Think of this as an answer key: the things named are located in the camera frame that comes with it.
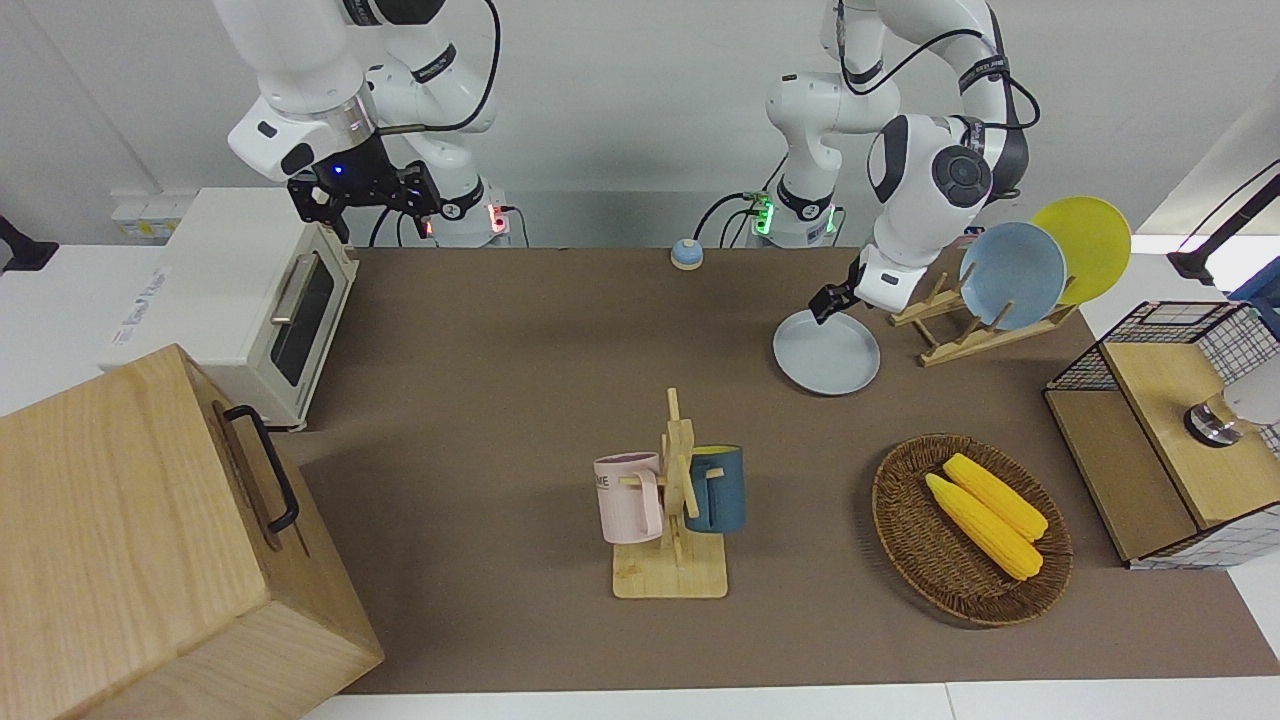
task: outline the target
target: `white wall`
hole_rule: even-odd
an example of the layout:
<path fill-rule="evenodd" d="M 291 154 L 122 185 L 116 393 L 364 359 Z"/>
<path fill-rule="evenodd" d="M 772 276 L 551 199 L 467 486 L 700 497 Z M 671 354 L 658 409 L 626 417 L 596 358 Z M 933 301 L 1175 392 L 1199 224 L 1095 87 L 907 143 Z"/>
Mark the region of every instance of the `white wall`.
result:
<path fill-rule="evenodd" d="M 758 186 L 781 156 L 763 110 L 773 78 L 833 69 L 817 42 L 823 0 L 498 4 L 499 118 L 475 145 L 544 243 L 593 242 L 572 229 L 581 223 L 561 218 L 577 208 L 608 215 L 627 199 L 657 211 L 634 214 L 612 231 L 614 241 L 687 233 L 696 222 L 689 206 Z M 988 223 L 1093 193 L 1138 225 L 1280 59 L 1276 3 L 992 4 L 1014 70 L 1046 119 L 1029 136 L 1023 199 L 988 210 Z M 224 143 L 256 87 L 207 0 L 0 0 L 0 163 L 10 169 L 0 176 L 0 208 L 33 234 L 110 237 L 108 193 L 145 187 L 148 176 L 166 190 L 261 183 Z M 485 67 L 484 4 L 453 0 L 442 20 L 463 58 Z M 362 56 L 375 60 L 369 32 L 353 33 Z M 890 61 L 905 50 L 891 44 Z M 954 77 L 936 58 L 900 79 L 908 110 L 959 108 Z M 837 193 L 851 209 L 846 233 L 864 236 L 876 214 L 861 167 L 868 140 L 837 145 L 846 150 Z M 689 193 L 687 202 L 648 195 L 659 191 Z"/>
<path fill-rule="evenodd" d="M 1276 159 L 1280 159 L 1280 78 L 1254 94 L 1253 104 L 1244 115 L 1231 124 L 1204 159 L 1147 218 L 1142 232 L 1185 236 L 1231 191 Z M 1263 173 L 1242 190 L 1204 224 L 1199 234 L 1217 229 L 1234 210 L 1277 173 L 1280 169 Z M 1240 231 L 1240 234 L 1280 234 L 1280 202 L 1260 213 Z"/>

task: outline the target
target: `brown tabletop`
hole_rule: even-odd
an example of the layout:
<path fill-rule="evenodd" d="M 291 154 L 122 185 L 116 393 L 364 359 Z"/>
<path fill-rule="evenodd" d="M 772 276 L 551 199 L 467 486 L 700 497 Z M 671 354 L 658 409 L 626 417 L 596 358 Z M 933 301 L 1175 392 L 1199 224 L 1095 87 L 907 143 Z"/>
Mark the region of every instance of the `brown tabletop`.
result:
<path fill-rule="evenodd" d="M 351 692 L 1280 670 L 1225 573 L 1121 568 L 1041 397 L 1091 342 L 1079 318 L 922 369 L 913 329 L 858 309 L 877 379 L 837 398 L 792 386 L 773 331 L 851 258 L 709 251 L 681 273 L 660 250 L 365 252 L 311 428 L 280 439 L 387 651 Z M 658 450 L 668 386 L 700 442 L 745 448 L 724 600 L 611 593 L 591 460 Z M 1044 618 L 957 626 L 888 565 L 876 466 L 940 432 L 1005 450 L 1061 507 L 1075 573 Z"/>

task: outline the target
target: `oven window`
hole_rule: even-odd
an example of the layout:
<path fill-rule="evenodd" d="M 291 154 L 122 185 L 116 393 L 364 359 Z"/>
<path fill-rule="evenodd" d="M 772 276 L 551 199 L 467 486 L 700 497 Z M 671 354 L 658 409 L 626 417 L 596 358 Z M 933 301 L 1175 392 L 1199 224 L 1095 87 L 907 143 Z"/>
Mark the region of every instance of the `oven window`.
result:
<path fill-rule="evenodd" d="M 293 324 L 280 327 L 275 333 L 275 345 L 271 346 L 271 363 L 293 387 L 298 387 L 302 379 L 302 369 L 307 365 L 316 333 L 320 332 L 320 322 L 324 320 L 324 311 L 329 307 L 329 299 L 333 297 L 333 275 L 320 254 L 312 252 L 312 255 L 316 256 L 316 270 L 302 296 L 298 314 Z"/>

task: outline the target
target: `wooden cabinet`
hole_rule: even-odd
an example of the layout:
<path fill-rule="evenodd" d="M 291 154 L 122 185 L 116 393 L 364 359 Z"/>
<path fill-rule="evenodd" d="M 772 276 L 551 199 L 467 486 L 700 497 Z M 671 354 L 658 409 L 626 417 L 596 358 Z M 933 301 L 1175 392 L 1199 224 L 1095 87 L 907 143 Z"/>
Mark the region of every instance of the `wooden cabinet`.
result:
<path fill-rule="evenodd" d="M 228 410 L 170 346 L 0 418 L 0 719 L 296 719 L 381 661 L 297 468 Z"/>

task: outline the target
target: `black clamp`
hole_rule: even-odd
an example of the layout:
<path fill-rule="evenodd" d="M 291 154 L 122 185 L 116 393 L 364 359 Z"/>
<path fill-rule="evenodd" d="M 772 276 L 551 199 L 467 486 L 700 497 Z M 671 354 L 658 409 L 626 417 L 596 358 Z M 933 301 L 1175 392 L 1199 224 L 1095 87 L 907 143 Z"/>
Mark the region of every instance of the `black clamp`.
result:
<path fill-rule="evenodd" d="M 849 278 L 841 284 L 824 284 L 813 299 L 809 300 L 809 311 L 818 324 L 823 324 L 836 313 L 841 313 L 858 305 L 858 296 L 854 290 L 863 279 L 861 264 L 855 259 L 849 264 Z"/>
<path fill-rule="evenodd" d="M 978 60 L 977 63 L 973 64 L 972 68 L 969 68 L 968 70 L 965 70 L 963 76 L 960 76 L 960 92 L 963 94 L 965 90 L 969 90 L 969 87 L 972 87 L 973 83 L 978 82 L 984 77 L 1007 76 L 1007 74 L 1009 74 L 1009 58 L 1004 55 L 992 55 L 991 58 Z"/>
<path fill-rule="evenodd" d="M 817 220 L 818 215 L 822 215 L 822 211 L 826 210 L 828 205 L 831 205 L 831 199 L 835 197 L 835 195 L 836 191 L 832 190 L 831 192 L 827 193 L 826 197 L 809 200 L 805 197 L 800 197 L 799 195 L 791 192 L 787 188 L 786 176 L 783 176 L 782 179 L 778 181 L 778 200 L 782 202 L 782 205 L 785 205 L 792 213 L 795 213 L 796 218 L 799 218 L 801 222 L 805 223 L 812 223 L 813 220 Z"/>

